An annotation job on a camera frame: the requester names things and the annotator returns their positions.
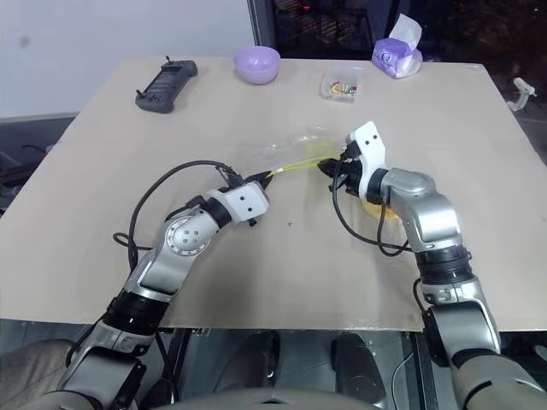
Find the remote controller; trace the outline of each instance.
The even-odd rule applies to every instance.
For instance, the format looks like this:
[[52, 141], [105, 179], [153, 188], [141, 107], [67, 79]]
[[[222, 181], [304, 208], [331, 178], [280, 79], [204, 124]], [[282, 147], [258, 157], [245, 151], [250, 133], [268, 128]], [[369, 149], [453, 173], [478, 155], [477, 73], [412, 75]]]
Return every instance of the remote controller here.
[[171, 61], [162, 65], [162, 70], [146, 87], [137, 90], [135, 103], [146, 111], [155, 113], [170, 113], [173, 111], [173, 101], [179, 95], [190, 77], [197, 74], [196, 63], [192, 60]]

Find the table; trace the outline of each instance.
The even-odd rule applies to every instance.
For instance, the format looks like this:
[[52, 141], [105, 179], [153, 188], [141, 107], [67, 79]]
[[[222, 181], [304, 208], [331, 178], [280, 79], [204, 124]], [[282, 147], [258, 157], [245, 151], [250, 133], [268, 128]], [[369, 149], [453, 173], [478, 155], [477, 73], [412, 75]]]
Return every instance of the table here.
[[[269, 144], [323, 126], [343, 140], [374, 120], [389, 167], [432, 175], [454, 204], [500, 330], [547, 329], [547, 169], [480, 65], [425, 63], [393, 80], [368, 61], [283, 60], [268, 85], [242, 82], [224, 58], [196, 58], [171, 114], [134, 104], [161, 57], [125, 61], [78, 115], [0, 220], [0, 315], [93, 322], [123, 285], [132, 209], [164, 172], [194, 159], [242, 173]], [[319, 97], [332, 64], [363, 68], [356, 102]], [[394, 329], [422, 327], [412, 255], [385, 258], [357, 242], [315, 169], [281, 174], [257, 226], [225, 229], [194, 265], [165, 326]], [[169, 180], [144, 206], [136, 240], [150, 244], [164, 215], [221, 186], [214, 170]], [[342, 195], [352, 226], [377, 221]]]

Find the purple bowl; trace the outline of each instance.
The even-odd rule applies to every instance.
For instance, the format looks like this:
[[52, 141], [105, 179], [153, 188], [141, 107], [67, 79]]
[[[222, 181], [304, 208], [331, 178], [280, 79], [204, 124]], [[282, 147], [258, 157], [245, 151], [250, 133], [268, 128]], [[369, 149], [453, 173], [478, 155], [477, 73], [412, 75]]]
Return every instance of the purple bowl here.
[[266, 84], [272, 81], [279, 71], [279, 53], [269, 47], [249, 47], [233, 57], [233, 65], [239, 77], [251, 84]]

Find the tissue box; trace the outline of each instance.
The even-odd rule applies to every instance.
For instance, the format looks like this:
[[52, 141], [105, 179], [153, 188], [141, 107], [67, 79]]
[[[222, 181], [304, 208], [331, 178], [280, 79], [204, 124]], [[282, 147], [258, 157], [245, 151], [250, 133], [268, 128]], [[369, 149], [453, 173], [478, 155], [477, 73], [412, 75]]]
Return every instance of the tissue box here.
[[422, 62], [421, 53], [416, 49], [420, 38], [421, 26], [406, 15], [399, 15], [390, 37], [374, 45], [373, 64], [394, 79], [416, 73]]

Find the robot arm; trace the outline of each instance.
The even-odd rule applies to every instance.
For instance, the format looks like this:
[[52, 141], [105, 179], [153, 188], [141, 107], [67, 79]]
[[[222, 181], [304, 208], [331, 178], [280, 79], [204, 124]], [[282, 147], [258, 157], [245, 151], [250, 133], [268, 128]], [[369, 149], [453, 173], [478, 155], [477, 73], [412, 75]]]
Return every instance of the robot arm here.
[[199, 202], [166, 221], [156, 246], [72, 358], [58, 390], [28, 408], [129, 408], [146, 370], [138, 357], [148, 351], [194, 260], [224, 226], [252, 221], [269, 206], [256, 181], [212, 190]]
[[[350, 134], [341, 161], [341, 184], [348, 193], [385, 204], [403, 222], [430, 304], [422, 314], [428, 348], [440, 366], [452, 370], [460, 407], [546, 408], [541, 387], [500, 355], [496, 323], [469, 265], [456, 212], [433, 180], [423, 173], [385, 169], [385, 147], [372, 122]], [[320, 168], [333, 176], [332, 163]]]

